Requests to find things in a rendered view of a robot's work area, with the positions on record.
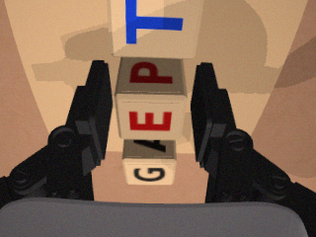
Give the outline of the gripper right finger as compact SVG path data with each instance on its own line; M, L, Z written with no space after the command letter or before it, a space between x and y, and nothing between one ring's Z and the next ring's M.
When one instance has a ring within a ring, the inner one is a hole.
M191 116L196 162L208 173L204 203L276 203L295 211L308 237L316 237L316 193L293 183L253 148L246 131L236 127L228 92L218 89L210 62L197 65Z

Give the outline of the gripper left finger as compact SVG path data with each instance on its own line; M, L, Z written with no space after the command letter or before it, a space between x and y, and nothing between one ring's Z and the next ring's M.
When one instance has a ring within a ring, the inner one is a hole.
M112 110L109 64L93 60L85 86L75 90L65 125L0 178L0 209L22 198L94 200L91 171L105 160Z

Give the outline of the tan flat mat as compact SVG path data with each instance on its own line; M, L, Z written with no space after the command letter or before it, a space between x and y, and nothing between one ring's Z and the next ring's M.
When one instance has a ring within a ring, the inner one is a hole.
M93 60L109 64L113 113L107 150L122 152L115 110L120 57L110 53L107 0L4 0L48 133L66 123ZM197 65L213 64L236 127L252 135L285 63L308 0L204 0L196 57L183 59L188 102L177 153L195 153L191 98Z

